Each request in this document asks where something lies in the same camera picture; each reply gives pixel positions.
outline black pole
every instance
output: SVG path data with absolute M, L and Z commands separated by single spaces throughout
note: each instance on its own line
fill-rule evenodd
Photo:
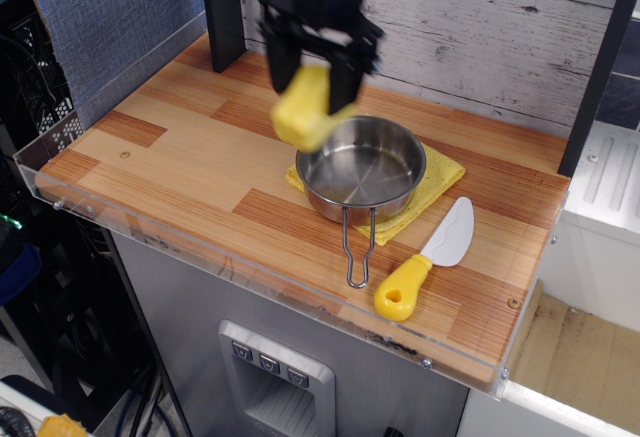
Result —
M 224 71 L 246 50 L 240 0 L 204 0 L 213 70 Z
M 578 115 L 569 136 L 569 142 L 558 169 L 559 174 L 572 177 L 578 166 L 582 149 L 596 118 L 598 105 L 607 86 L 609 74 L 618 56 L 618 50 L 622 44 L 622 39 L 631 20 L 636 2 L 637 0 L 616 0 L 613 6 L 600 51 L 596 57 L 591 77 L 587 83 L 582 103 L 578 109 Z

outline metal pot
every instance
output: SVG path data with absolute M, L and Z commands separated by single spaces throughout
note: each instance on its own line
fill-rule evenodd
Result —
M 311 205 L 323 216 L 342 222 L 342 243 L 349 267 L 347 282 L 362 289 L 369 282 L 369 257 L 375 248 L 376 221 L 404 209 L 422 180 L 427 157 L 422 144 L 405 127 L 387 119 L 357 116 L 336 129 L 312 154 L 298 152 L 296 169 Z M 364 279 L 353 282 L 348 225 L 371 226 Z

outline wooden cutting board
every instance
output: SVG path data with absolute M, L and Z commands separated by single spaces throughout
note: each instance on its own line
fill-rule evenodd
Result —
M 365 86 L 362 113 L 408 127 L 467 172 L 376 248 L 370 284 L 356 290 L 346 283 L 341 225 L 285 182 L 295 149 L 271 127 L 277 98 L 262 56 L 247 53 L 215 74 L 203 37 L 47 164 L 42 173 L 53 179 L 43 175 L 38 185 L 67 206 L 89 207 L 97 222 L 191 252 L 212 268 L 222 262 L 210 245 L 260 264 L 264 270 L 236 259 L 233 272 L 320 308 L 379 345 L 491 388 L 565 199 L 569 179 L 556 169 L 566 141 Z M 476 219 L 462 262 L 431 271 L 401 326 L 378 318 L 377 285 L 422 248 L 460 196 L 472 200 Z M 368 239 L 352 232 L 350 242 L 361 261 Z M 360 280 L 361 265 L 354 271 Z

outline wire handle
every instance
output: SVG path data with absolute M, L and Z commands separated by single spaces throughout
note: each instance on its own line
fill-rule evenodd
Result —
M 364 289 L 369 283 L 369 257 L 373 254 L 373 250 L 376 246 L 376 209 L 374 207 L 369 209 L 369 217 L 371 221 L 371 237 L 369 240 L 369 250 L 362 261 L 364 278 L 362 282 L 356 284 L 353 281 L 353 254 L 351 254 L 351 251 L 349 250 L 349 208 L 342 208 L 342 248 L 344 249 L 345 254 L 347 254 L 348 259 L 347 282 L 354 289 Z

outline wood plank wall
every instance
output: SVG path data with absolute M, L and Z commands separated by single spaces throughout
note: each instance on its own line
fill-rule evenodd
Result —
M 568 136 L 615 0 L 365 0 L 382 27 L 370 81 L 458 109 Z M 262 50 L 256 0 L 247 46 Z

